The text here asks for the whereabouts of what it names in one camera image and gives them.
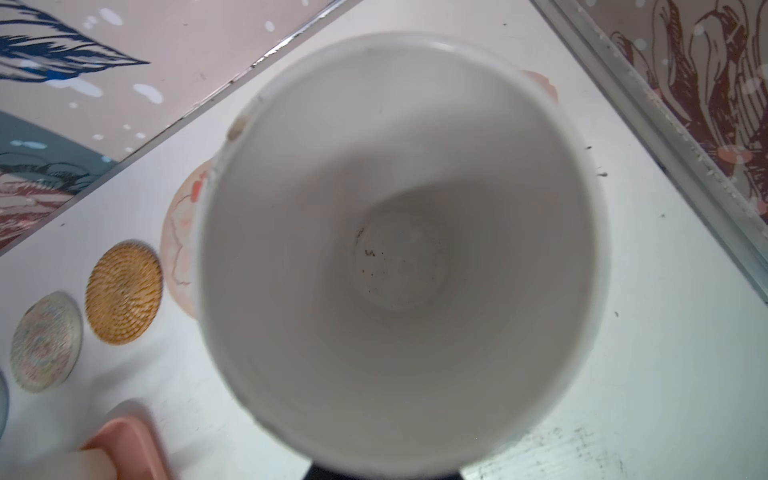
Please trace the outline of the white blue handled mug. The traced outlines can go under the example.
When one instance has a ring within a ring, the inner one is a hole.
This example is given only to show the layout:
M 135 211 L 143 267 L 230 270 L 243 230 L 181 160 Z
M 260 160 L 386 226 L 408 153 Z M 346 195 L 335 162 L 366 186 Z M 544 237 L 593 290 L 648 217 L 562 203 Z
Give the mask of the white blue handled mug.
M 595 166 L 552 98 L 479 47 L 386 32 L 308 55 L 235 118 L 201 193 L 211 359 L 331 472 L 435 479 L 503 449 L 599 330 Z

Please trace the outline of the round bunny print coaster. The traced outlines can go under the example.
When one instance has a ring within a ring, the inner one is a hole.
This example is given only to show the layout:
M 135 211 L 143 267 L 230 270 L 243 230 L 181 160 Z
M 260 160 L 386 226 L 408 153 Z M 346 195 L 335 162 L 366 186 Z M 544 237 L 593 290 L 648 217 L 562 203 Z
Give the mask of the round bunny print coaster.
M 161 229 L 159 260 L 171 298 L 191 318 L 196 318 L 190 235 L 201 190 L 212 165 L 207 160 L 181 183 L 169 203 Z

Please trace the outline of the pink flower shaped coaster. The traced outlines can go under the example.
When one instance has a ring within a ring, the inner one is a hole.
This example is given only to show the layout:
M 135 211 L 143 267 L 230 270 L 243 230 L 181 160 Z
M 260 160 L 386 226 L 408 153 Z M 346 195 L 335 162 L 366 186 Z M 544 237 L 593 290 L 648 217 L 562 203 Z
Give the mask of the pink flower shaped coaster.
M 521 87 L 526 97 L 537 104 L 559 104 L 559 94 L 552 81 L 545 75 L 531 71 L 521 70 Z

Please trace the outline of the multicolour zigzag woven coaster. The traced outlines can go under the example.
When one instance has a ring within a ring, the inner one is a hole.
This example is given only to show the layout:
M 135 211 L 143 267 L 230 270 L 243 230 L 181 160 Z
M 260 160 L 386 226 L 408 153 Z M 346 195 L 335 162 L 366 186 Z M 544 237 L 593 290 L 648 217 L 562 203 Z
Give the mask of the multicolour zigzag woven coaster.
M 16 383 L 41 393 L 63 383 L 82 347 L 83 320 L 64 292 L 44 296 L 19 321 L 11 343 L 10 366 Z

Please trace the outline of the grey round felt coaster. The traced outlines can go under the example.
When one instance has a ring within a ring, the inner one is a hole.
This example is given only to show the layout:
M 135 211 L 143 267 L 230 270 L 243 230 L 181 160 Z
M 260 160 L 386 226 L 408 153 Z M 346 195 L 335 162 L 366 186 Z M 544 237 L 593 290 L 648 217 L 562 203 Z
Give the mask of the grey round felt coaster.
M 0 437 L 3 436 L 9 416 L 9 390 L 3 372 L 0 372 Z

